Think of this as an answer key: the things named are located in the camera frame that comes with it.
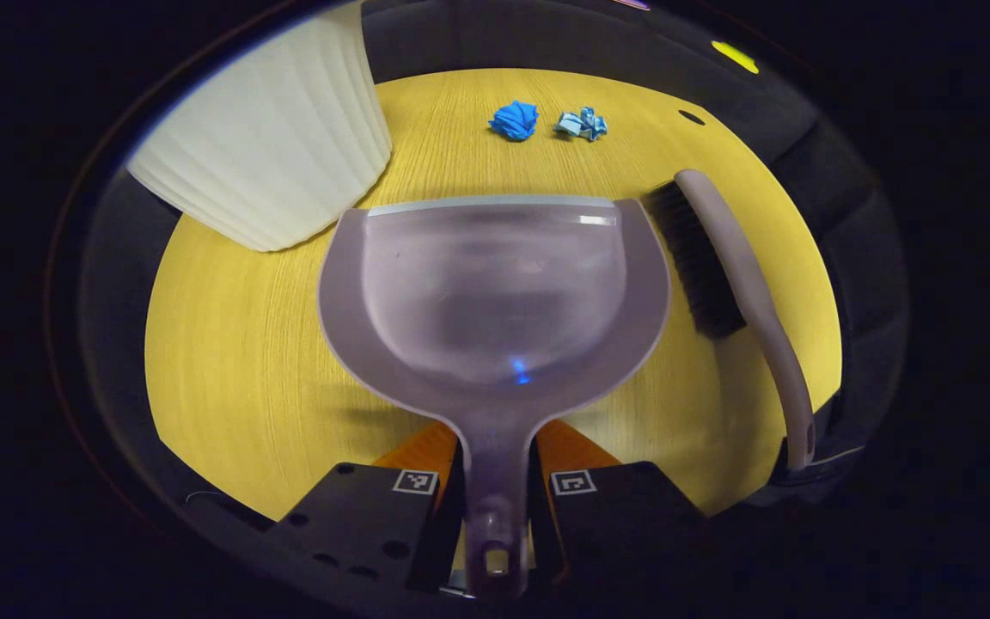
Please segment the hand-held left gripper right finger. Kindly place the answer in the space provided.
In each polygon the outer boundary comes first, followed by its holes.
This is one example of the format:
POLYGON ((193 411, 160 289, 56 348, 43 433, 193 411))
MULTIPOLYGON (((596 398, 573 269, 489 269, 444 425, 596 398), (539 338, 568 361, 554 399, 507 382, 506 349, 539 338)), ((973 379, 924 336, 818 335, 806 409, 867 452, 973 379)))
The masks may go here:
POLYGON ((535 586, 616 586, 671 567, 706 521, 655 463, 621 463, 564 420, 530 445, 535 586))

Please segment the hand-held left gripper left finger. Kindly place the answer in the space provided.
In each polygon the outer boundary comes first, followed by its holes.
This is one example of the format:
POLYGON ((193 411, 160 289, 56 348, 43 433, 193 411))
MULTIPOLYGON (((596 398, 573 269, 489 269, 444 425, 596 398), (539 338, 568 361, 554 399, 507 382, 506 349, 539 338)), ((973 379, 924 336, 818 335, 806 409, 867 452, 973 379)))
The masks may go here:
POLYGON ((335 463, 265 536, 354 579, 432 594, 455 571, 462 482, 459 440, 436 422, 372 465, 335 463))

